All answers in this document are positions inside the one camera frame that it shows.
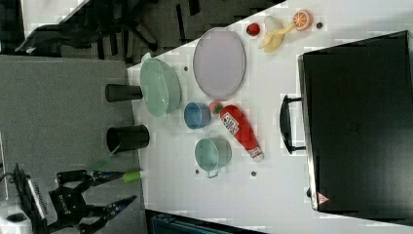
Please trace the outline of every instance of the gray mat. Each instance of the gray mat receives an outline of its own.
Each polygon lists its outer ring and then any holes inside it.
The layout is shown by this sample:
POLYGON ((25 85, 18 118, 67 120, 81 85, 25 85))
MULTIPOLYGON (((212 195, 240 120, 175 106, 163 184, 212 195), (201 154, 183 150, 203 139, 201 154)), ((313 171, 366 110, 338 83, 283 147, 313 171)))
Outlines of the gray mat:
MULTIPOLYGON (((1 56, 0 131, 7 171, 19 163, 53 190, 57 172, 82 170, 107 157, 107 129, 133 124, 130 101, 109 103, 104 97, 105 85, 125 84, 125 74, 117 61, 1 56)), ((137 154, 127 152, 106 170, 138 167, 137 154)), ((131 195, 138 196, 135 202, 97 233, 146 232, 140 181, 94 187, 85 199, 106 205, 131 195)))

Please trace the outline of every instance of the black chair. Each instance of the black chair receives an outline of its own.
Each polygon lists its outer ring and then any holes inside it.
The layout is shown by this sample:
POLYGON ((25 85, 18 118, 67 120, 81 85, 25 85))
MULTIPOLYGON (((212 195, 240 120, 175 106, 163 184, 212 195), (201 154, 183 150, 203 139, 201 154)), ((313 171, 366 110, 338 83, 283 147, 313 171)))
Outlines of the black chair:
POLYGON ((91 0, 75 16, 60 24, 44 25, 36 28, 27 39, 16 49, 18 51, 33 51, 51 45, 71 46, 86 49, 97 43, 97 53, 104 59, 103 37, 110 37, 112 55, 118 54, 116 33, 123 32, 124 60, 131 62, 128 56, 129 32, 138 37, 152 51, 158 49, 156 40, 150 42, 138 30, 141 24, 138 19, 147 2, 157 3, 157 0, 140 0, 132 9, 128 0, 91 0), (122 16, 114 19, 115 5, 122 5, 122 16))

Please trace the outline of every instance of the white plate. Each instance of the white plate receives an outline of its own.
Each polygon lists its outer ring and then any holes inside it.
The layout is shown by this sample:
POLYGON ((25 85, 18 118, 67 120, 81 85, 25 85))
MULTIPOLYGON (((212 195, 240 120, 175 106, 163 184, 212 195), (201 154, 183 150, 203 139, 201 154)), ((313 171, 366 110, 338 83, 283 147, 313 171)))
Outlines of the white plate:
POLYGON ((245 73, 245 52, 238 35, 220 27, 206 32, 195 50, 194 73, 204 93, 215 99, 228 99, 245 73))

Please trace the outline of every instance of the mug handle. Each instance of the mug handle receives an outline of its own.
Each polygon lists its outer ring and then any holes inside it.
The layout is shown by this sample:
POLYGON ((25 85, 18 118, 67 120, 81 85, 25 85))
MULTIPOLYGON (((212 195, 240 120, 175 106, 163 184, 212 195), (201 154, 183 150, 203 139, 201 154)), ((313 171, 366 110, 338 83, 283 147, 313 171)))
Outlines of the mug handle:
POLYGON ((207 178, 214 178, 218 176, 218 172, 215 172, 215 175, 210 175, 210 172, 207 172, 207 178))

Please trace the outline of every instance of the black cup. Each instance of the black cup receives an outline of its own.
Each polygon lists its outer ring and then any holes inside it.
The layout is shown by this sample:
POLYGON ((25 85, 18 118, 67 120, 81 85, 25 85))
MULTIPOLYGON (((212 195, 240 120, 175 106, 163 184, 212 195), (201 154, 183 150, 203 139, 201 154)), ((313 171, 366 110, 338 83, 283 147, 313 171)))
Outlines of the black cup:
POLYGON ((129 85, 106 85, 106 100, 109 102, 142 99, 142 90, 140 86, 129 85))
POLYGON ((145 148, 149 144, 149 131, 143 125, 110 128, 106 134, 106 143, 112 152, 119 145, 116 152, 145 148))

